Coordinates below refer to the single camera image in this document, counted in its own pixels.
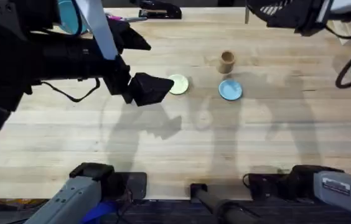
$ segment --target pale yellow lid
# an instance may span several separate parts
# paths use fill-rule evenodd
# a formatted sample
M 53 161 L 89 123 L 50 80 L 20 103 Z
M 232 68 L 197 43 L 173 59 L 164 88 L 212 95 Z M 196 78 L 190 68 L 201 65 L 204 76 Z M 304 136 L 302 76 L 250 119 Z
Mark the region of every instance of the pale yellow lid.
M 171 88 L 170 93 L 180 95 L 188 90 L 189 81 L 185 76 L 175 74 L 171 75 L 169 79 L 174 81 L 174 86 Z

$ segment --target wooden tabletop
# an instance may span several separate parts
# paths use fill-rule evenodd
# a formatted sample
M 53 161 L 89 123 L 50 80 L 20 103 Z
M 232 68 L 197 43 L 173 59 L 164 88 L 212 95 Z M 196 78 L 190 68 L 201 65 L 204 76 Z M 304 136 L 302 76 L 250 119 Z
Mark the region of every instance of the wooden tabletop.
M 243 174 L 296 164 L 351 173 L 351 89 L 334 85 L 351 46 L 327 32 L 308 38 L 267 29 L 254 16 L 245 25 L 244 11 L 188 8 L 182 20 L 132 24 L 152 45 L 125 50 L 132 73 L 177 73 L 191 82 L 186 94 L 161 104 L 126 105 L 104 86 L 72 103 L 34 87 L 0 132 L 0 198 L 50 198 L 82 162 L 146 172 L 148 198 L 186 198 L 192 182 L 247 197 Z M 138 9 L 111 12 L 135 17 Z M 226 76 L 215 66 L 224 50 L 236 56 L 228 77 L 243 85 L 239 101 L 218 94 Z M 74 96 L 94 86 L 52 83 Z

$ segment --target wooden cup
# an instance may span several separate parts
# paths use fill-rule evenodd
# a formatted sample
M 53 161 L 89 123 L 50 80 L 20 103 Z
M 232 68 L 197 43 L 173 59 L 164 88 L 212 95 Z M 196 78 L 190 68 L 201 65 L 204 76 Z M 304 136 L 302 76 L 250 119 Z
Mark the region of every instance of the wooden cup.
M 226 50 L 221 54 L 217 70 L 221 74 L 229 74 L 233 70 L 233 65 L 235 64 L 235 56 L 234 54 Z

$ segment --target stapler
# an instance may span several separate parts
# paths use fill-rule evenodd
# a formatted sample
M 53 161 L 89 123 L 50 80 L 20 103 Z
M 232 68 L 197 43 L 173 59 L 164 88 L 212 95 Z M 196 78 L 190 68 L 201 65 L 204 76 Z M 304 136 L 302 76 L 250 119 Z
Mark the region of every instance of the stapler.
M 182 19 L 181 8 L 170 3 L 157 0 L 130 0 L 139 6 L 139 17 L 148 19 Z

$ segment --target blue lid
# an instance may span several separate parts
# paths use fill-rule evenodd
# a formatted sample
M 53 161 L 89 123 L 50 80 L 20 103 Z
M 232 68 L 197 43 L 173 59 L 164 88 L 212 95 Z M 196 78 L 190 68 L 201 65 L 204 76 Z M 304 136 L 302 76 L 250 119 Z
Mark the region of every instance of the blue lid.
M 78 21 L 76 16 L 76 10 L 72 2 L 69 0 L 59 0 L 58 4 L 59 14 L 62 21 L 62 25 L 60 26 L 60 28 L 69 34 L 76 33 L 78 28 Z M 86 30 L 87 28 L 83 24 L 82 33 L 86 32 Z
M 237 100 L 242 96 L 242 86 L 234 80 L 224 80 L 218 87 L 220 95 L 226 100 Z

